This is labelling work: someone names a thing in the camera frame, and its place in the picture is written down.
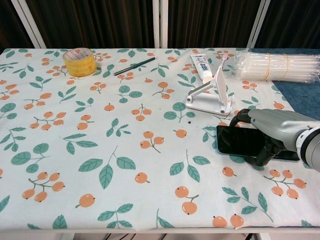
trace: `phone screen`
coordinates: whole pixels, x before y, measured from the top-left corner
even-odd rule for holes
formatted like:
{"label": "phone screen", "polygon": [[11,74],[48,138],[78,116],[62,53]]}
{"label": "phone screen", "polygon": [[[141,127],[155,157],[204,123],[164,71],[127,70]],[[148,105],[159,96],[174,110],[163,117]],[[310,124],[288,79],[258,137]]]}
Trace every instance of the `phone screen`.
{"label": "phone screen", "polygon": [[[252,128],[217,126],[217,150],[222,154],[256,157],[265,145],[261,131]],[[294,151],[281,151],[274,159],[299,161]]]}

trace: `phone stand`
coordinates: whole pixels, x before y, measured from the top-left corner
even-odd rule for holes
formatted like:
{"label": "phone stand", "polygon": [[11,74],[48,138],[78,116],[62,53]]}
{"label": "phone stand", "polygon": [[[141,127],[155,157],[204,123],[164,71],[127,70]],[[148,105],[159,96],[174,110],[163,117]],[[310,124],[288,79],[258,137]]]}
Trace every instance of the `phone stand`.
{"label": "phone stand", "polygon": [[[231,101],[234,96],[227,96],[223,64],[224,61],[218,67],[211,81],[189,91],[185,103],[188,108],[223,116],[229,115],[231,111]],[[216,88],[218,95],[205,92],[211,88]]]}

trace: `pen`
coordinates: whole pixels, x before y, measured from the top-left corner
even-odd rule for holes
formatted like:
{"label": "pen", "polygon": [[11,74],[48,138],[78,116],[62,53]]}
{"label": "pen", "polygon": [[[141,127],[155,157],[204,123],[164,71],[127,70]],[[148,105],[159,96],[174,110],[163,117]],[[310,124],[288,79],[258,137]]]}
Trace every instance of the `pen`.
{"label": "pen", "polygon": [[129,71],[129,70],[131,70],[131,69],[135,69],[135,68],[137,68],[137,67],[139,67],[139,66],[141,66],[141,65],[143,65],[143,64],[146,64],[146,63],[148,63],[148,62],[151,62],[151,61],[153,61],[153,60],[155,60],[155,59],[156,59],[155,57],[152,57],[152,58],[149,58],[148,60],[139,62],[139,63],[137,63],[137,64],[135,64],[135,65],[132,65],[132,66],[130,66],[130,67],[127,67],[127,68],[125,68],[125,69],[123,69],[123,70],[117,71],[117,72],[114,73],[114,76],[117,76],[117,75],[119,75],[119,74],[122,74],[122,73],[124,73],[124,72],[126,72],[126,71]]}

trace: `curtain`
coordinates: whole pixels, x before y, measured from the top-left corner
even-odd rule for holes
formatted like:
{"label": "curtain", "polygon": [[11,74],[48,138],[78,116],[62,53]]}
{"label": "curtain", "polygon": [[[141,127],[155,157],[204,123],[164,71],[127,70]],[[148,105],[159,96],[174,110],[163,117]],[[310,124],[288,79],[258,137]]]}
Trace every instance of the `curtain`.
{"label": "curtain", "polygon": [[10,48],[33,48],[25,27],[10,0],[0,1],[0,53]]}
{"label": "curtain", "polygon": [[151,0],[26,0],[47,48],[153,48]]}
{"label": "curtain", "polygon": [[320,0],[271,0],[255,48],[320,48]]}
{"label": "curtain", "polygon": [[169,0],[168,47],[246,47],[259,0]]}

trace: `yellow tape roll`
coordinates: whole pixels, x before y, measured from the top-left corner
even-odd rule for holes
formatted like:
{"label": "yellow tape roll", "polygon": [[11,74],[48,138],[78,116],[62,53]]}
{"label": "yellow tape roll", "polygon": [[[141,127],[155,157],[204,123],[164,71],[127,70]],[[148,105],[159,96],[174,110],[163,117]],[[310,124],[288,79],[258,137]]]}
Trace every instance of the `yellow tape roll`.
{"label": "yellow tape roll", "polygon": [[93,52],[85,47],[78,47],[65,52],[62,56],[71,76],[84,77],[96,71]]}

